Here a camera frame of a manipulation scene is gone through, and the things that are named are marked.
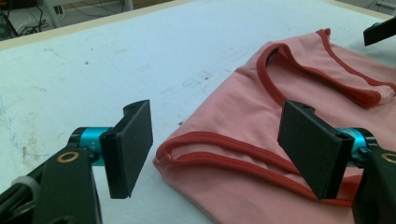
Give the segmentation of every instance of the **white tabletop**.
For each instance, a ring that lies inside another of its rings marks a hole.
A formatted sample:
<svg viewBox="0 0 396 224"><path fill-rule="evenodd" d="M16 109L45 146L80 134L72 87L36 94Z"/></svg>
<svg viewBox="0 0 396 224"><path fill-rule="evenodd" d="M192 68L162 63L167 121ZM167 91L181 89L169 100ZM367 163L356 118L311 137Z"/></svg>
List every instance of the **white tabletop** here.
<svg viewBox="0 0 396 224"><path fill-rule="evenodd" d="M210 223L168 187L156 149L267 41L332 29L332 42L396 66L396 37L363 46L382 21L318 0L176 1L0 42L0 190L65 146L77 127L114 126L150 99L154 144L131 199L109 198L94 168L105 223Z"/></svg>

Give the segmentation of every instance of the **pink fabric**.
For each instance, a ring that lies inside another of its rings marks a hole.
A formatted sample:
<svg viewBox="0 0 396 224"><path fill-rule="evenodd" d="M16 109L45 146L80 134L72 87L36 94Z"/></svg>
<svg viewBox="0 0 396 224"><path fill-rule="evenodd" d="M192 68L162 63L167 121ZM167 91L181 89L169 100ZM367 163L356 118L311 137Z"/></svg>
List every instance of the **pink fabric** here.
<svg viewBox="0 0 396 224"><path fill-rule="evenodd" d="M361 170L346 168L337 199L319 202L276 141L291 99L396 148L396 70L329 36L267 43L236 69L158 149L154 165L167 183L219 223L354 223Z"/></svg>

